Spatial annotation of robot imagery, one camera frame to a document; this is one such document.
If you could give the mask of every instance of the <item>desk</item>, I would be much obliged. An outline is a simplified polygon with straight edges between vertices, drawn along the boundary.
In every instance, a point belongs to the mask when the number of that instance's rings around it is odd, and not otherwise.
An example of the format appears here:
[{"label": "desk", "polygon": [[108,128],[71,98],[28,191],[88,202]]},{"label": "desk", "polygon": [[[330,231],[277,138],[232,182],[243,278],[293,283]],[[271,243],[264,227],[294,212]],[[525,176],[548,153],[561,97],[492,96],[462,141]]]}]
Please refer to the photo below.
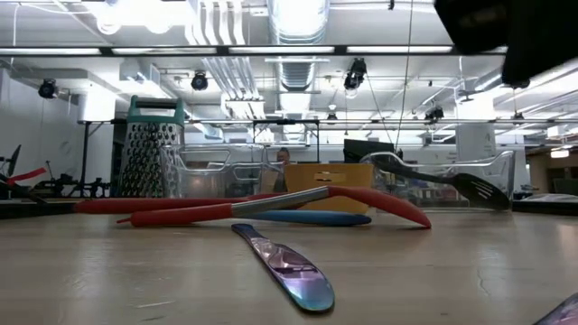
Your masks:
[{"label": "desk", "polygon": [[293,307],[228,226],[119,216],[0,221],[0,317],[21,324],[523,324],[578,291],[578,219],[431,214],[433,229],[255,222],[331,281],[331,315]]}]

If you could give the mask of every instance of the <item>red silicone handle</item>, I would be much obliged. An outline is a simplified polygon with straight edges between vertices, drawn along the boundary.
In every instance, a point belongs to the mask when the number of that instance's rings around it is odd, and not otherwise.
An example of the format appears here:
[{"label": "red silicone handle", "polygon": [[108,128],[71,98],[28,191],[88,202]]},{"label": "red silicone handle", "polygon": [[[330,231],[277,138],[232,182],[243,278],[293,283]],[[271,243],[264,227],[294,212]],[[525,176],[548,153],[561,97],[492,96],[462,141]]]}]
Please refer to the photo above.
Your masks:
[{"label": "red silicone handle", "polygon": [[90,214],[123,214],[158,209],[181,209],[245,202],[247,198],[219,199],[101,199],[77,203],[74,210]]},{"label": "red silicone handle", "polygon": [[414,221],[426,228],[431,228],[429,218],[411,202],[378,190],[358,187],[328,186],[330,196],[344,196],[365,203],[371,207],[393,213],[401,218]]},{"label": "red silicone handle", "polygon": [[231,204],[197,208],[166,209],[133,213],[129,219],[134,227],[180,226],[192,222],[219,220],[233,217]]}]

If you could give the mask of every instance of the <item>clear plastic container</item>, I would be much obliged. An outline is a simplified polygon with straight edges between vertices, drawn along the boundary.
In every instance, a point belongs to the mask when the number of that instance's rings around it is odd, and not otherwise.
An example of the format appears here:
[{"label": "clear plastic container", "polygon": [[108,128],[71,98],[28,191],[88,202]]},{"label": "clear plastic container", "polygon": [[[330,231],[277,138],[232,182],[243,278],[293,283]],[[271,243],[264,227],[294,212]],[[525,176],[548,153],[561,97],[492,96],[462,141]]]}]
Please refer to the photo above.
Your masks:
[{"label": "clear plastic container", "polygon": [[236,198],[269,191],[282,174],[261,144],[186,144],[161,149],[167,198]]},{"label": "clear plastic container", "polygon": [[[399,168],[410,169],[439,177],[452,177],[458,173],[468,173],[489,182],[503,192],[510,202],[514,194],[514,152],[472,162],[451,164],[409,164],[403,162],[393,153],[373,153],[364,157],[361,162],[373,163],[374,159],[386,161]],[[399,198],[406,199],[424,209],[484,209],[483,205],[474,204],[464,198],[452,185],[432,181],[407,178],[392,172],[383,172],[375,164],[373,187]]]}]

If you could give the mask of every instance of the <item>black spatula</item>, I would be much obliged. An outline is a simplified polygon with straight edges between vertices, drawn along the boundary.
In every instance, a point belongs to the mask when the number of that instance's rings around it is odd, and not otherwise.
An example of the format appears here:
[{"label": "black spatula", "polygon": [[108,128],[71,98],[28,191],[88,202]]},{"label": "black spatula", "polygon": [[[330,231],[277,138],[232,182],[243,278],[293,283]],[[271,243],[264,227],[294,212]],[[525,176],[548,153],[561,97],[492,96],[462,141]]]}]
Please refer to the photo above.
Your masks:
[{"label": "black spatula", "polygon": [[413,178],[421,181],[430,181],[439,184],[452,185],[464,198],[476,207],[495,210],[509,209],[509,199],[504,192],[483,179],[468,173],[459,173],[452,177],[439,177],[410,169],[395,166],[372,157],[371,161],[383,172],[392,172],[396,175]]}]

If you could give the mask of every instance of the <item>iridescent knife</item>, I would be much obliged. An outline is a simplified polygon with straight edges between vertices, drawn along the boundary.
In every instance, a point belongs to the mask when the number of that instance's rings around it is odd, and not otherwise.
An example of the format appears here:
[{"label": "iridescent knife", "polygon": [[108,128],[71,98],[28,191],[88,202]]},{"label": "iridescent knife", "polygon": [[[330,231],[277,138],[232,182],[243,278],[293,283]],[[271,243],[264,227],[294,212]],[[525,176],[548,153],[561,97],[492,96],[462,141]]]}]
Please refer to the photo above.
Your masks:
[{"label": "iridescent knife", "polygon": [[231,229],[253,248],[271,275],[302,311],[323,313],[335,303],[335,293],[325,275],[293,249],[273,243],[251,225],[235,224]]}]

